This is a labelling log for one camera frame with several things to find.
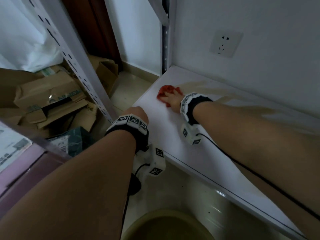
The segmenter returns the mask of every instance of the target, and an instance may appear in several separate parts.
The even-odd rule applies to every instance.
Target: forearm
[[[117,130],[59,167],[0,222],[1,239],[119,239],[136,142]]]
[[[203,102],[193,112],[230,156],[319,211],[319,149],[299,133],[226,105]]]

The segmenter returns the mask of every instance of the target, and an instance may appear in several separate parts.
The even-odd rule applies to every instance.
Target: black wrist strap
[[[198,121],[196,121],[195,118],[193,117],[193,110],[198,104],[200,104],[202,102],[212,102],[212,100],[208,97],[199,96],[199,97],[192,99],[191,102],[188,104],[188,112],[186,114],[189,118],[188,123],[190,125],[198,125],[199,124]]]
[[[136,151],[135,154],[137,154],[138,151],[146,152],[148,150],[148,140],[149,140],[149,130],[146,131],[146,135],[143,135],[140,131],[138,131],[135,128],[130,127],[127,124],[124,125],[116,125],[113,128],[109,129],[105,136],[113,131],[117,130],[124,130],[127,132],[130,132],[134,138],[136,139]]]

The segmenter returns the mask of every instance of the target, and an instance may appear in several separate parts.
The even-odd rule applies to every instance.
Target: wrist strap
[[[180,104],[180,113],[185,121],[187,121],[190,125],[198,125],[198,121],[196,121],[193,117],[193,110],[198,104],[207,101],[212,102],[208,96],[203,94],[193,92],[186,95]]]
[[[124,130],[132,134],[136,140],[136,151],[147,151],[148,150],[148,140],[149,140],[149,130],[145,121],[143,121],[138,116],[134,114],[128,114],[120,116],[106,131],[109,134],[113,131]]]

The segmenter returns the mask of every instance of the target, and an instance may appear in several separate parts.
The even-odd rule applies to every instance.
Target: baseboard
[[[154,83],[159,78],[158,75],[133,66],[125,61],[122,61],[122,64],[124,71],[129,72],[134,76],[140,77],[141,79],[146,80],[150,83]]]

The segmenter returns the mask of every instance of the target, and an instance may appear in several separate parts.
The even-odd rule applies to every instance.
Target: outlet plate
[[[232,58],[243,37],[234,30],[218,29],[213,37],[209,51],[215,55]]]

